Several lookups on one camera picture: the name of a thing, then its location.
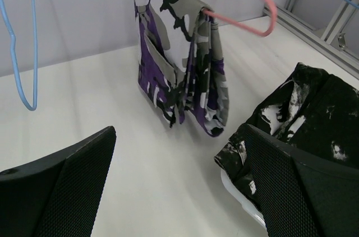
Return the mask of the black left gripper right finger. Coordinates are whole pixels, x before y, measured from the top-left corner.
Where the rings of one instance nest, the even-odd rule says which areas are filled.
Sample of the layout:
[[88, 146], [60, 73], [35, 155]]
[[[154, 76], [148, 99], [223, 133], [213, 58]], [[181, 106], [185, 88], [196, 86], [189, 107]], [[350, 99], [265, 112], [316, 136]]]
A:
[[358, 170], [245, 125], [245, 145], [269, 236], [358, 236]]

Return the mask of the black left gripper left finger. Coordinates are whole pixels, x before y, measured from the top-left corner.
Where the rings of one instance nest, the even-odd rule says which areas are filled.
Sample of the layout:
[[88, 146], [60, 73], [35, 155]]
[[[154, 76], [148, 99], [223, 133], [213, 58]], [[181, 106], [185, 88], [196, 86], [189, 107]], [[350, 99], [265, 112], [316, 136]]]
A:
[[90, 236], [116, 144], [105, 127], [1, 172], [1, 236]]

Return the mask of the black white patterned trousers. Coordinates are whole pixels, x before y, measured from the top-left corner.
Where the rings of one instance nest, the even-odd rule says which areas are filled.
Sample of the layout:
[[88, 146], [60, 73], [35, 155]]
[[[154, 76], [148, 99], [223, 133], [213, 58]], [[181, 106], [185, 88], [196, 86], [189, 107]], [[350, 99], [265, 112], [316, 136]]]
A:
[[298, 63], [245, 122], [293, 147], [358, 168], [358, 90]]

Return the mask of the pink hanger with camouflage trousers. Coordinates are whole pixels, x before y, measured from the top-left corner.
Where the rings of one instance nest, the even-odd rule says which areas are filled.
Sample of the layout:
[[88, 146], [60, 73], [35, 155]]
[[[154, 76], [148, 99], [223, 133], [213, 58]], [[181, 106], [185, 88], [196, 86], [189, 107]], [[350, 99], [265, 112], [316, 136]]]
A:
[[[222, 23], [233, 25], [237, 28], [245, 30], [259, 37], [266, 37], [273, 32], [278, 16], [278, 9], [275, 0], [229, 0], [229, 1], [234, 4], [235, 9], [239, 10], [238, 13], [229, 15], [224, 9], [216, 11], [207, 8], [202, 9], [202, 11], [204, 14], [212, 18], [216, 18], [220, 20]], [[259, 30], [252, 26], [246, 25], [242, 22], [243, 20], [249, 20], [258, 17], [260, 15], [260, 12], [265, 7], [269, 10], [269, 16], [270, 16], [269, 24], [266, 29]]]

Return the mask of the purple camouflage trousers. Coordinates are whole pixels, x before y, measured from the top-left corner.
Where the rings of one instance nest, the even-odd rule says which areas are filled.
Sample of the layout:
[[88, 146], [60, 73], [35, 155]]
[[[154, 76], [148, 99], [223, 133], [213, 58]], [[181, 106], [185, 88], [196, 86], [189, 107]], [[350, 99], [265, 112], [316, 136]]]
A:
[[134, 0], [138, 83], [169, 125], [191, 112], [211, 137], [227, 124], [228, 85], [216, 20], [202, 0]]

